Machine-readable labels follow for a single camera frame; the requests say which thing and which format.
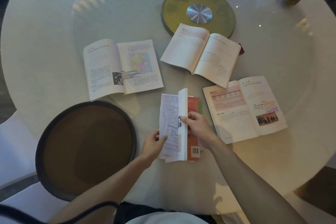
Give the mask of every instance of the white shirt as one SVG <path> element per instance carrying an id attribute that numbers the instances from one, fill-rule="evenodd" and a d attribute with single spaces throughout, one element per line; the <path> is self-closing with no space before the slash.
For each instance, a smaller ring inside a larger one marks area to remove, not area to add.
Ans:
<path id="1" fill-rule="evenodd" d="M 133 220 L 126 224 L 207 224 L 204 220 L 189 213 L 167 213 L 156 212 L 149 213 Z"/>

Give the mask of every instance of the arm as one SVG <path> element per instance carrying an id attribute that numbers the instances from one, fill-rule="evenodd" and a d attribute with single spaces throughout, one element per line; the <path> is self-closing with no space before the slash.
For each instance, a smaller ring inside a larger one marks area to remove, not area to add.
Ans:
<path id="1" fill-rule="evenodd" d="M 211 129 L 206 118 L 190 112 L 188 124 L 216 163 L 251 224 L 306 224 L 296 210 L 248 167 Z"/>
<path id="2" fill-rule="evenodd" d="M 115 201 L 119 204 L 133 187 L 142 172 L 151 166 L 152 162 L 161 152 L 167 137 L 165 136 L 158 140 L 158 134 L 159 131 L 157 130 L 147 136 L 139 157 L 110 178 L 78 196 L 52 217 L 49 223 L 67 221 L 86 209 L 104 201 Z M 103 207 L 77 223 L 112 223 L 114 220 L 114 212 L 115 209 L 109 206 Z"/>

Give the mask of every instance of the person's left arm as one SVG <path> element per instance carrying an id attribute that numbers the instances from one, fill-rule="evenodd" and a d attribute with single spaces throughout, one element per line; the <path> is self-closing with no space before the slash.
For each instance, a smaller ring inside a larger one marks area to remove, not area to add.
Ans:
<path id="1" fill-rule="evenodd" d="M 56 213 L 56 215 L 50 219 L 49 223 L 67 221 L 86 209 L 104 201 L 114 201 L 119 204 L 133 187 L 142 172 L 149 168 L 152 162 L 160 154 L 167 136 L 158 140 L 158 134 L 159 131 L 157 130 L 147 136 L 142 146 L 142 153 L 139 157 L 134 159 L 110 178 L 78 196 L 75 200 Z M 77 223 L 113 223 L 114 212 L 114 208 L 106 206 L 89 214 Z"/>

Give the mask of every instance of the silver metal disc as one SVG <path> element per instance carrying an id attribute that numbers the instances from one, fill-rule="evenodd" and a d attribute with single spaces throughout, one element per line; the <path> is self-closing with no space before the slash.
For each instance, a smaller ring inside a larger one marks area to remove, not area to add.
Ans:
<path id="1" fill-rule="evenodd" d="M 202 4 L 192 4 L 187 9 L 187 16 L 197 24 L 208 23 L 212 19 L 212 11 Z"/>

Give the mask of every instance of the orange book cover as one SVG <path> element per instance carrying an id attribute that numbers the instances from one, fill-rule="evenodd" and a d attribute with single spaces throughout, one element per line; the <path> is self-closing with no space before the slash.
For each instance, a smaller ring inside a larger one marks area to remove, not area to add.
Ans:
<path id="1" fill-rule="evenodd" d="M 188 113 L 194 111 L 202 114 L 202 110 L 203 105 L 201 98 L 188 97 Z M 200 148 L 198 145 L 198 138 L 191 132 L 191 129 L 188 126 L 187 160 L 198 161 L 199 155 L 200 155 Z"/>

